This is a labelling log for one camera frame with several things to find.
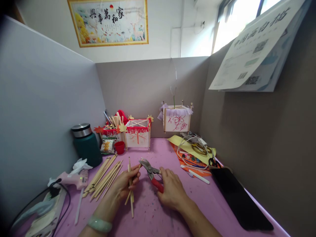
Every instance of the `qr code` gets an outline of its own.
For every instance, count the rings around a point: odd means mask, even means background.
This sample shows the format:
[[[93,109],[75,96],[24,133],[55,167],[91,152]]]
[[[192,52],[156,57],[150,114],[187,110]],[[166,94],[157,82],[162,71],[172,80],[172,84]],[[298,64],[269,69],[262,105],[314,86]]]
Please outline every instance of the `qr code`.
[[[259,44],[257,44],[256,48],[254,49],[254,52],[253,53],[256,53],[256,52],[260,52],[262,49],[264,49],[264,46],[266,45],[268,40],[265,40],[265,41],[262,41],[260,42]]]
[[[246,81],[246,85],[255,85],[259,80],[259,76],[249,77]]]
[[[248,73],[248,72],[243,72],[242,74],[240,74],[239,77],[237,78],[237,80],[245,78],[245,76],[247,75],[247,73]]]

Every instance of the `red handle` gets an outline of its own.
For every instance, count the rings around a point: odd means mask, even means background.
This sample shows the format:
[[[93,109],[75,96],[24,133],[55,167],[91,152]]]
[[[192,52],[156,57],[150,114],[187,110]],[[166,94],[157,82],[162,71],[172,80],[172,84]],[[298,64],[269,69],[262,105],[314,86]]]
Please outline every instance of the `red handle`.
[[[159,183],[155,178],[153,178],[151,182],[156,188],[158,188],[159,192],[164,193],[164,187],[161,185],[161,183]]]

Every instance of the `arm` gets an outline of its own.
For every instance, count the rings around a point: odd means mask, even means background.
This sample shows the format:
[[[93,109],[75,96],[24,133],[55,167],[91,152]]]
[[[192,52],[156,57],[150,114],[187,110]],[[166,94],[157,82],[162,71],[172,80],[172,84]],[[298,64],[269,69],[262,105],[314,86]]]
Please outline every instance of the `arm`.
[[[183,216],[194,237],[221,236],[185,193],[178,175],[162,167],[160,170],[164,181],[164,193],[158,192],[157,195],[162,204]]]
[[[124,171],[120,174],[112,186],[110,187],[108,193],[101,200],[100,204],[96,208],[93,216],[104,220],[106,222],[112,223],[116,212],[123,199],[127,198],[129,190],[134,190],[136,184],[139,182],[139,176],[141,173],[138,172],[138,165],[131,168],[132,171]],[[128,186],[129,179],[136,176],[133,180],[133,184]],[[80,233],[79,237],[106,237],[106,233],[101,233],[90,226],[86,225],[85,228]]]

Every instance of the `bundle of wooden sticks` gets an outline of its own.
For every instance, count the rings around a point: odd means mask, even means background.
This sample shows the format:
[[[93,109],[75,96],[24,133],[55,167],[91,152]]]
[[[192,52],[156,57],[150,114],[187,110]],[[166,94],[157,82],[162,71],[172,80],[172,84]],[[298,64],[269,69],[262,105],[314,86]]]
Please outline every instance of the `bundle of wooden sticks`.
[[[116,116],[112,116],[112,118],[109,117],[109,119],[110,122],[114,125],[115,129],[122,125],[124,120],[123,116],[121,117],[118,112],[116,112]]]
[[[123,160],[117,162],[116,165],[106,174],[107,170],[110,168],[116,157],[117,155],[114,155],[113,157],[106,159],[91,183],[86,187],[83,194],[84,198],[88,195],[88,193],[91,193],[90,201],[92,201],[94,198],[96,198],[96,201],[98,201],[105,189],[106,191],[102,198],[106,195],[120,169],[122,168],[121,163]]]

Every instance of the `thermos lid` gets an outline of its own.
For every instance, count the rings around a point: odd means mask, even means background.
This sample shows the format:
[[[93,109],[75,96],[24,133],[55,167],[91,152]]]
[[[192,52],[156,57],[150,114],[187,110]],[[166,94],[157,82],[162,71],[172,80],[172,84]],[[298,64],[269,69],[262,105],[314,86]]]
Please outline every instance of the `thermos lid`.
[[[71,128],[71,130],[73,135],[77,138],[86,137],[92,133],[91,126],[89,123],[80,123],[74,125]]]

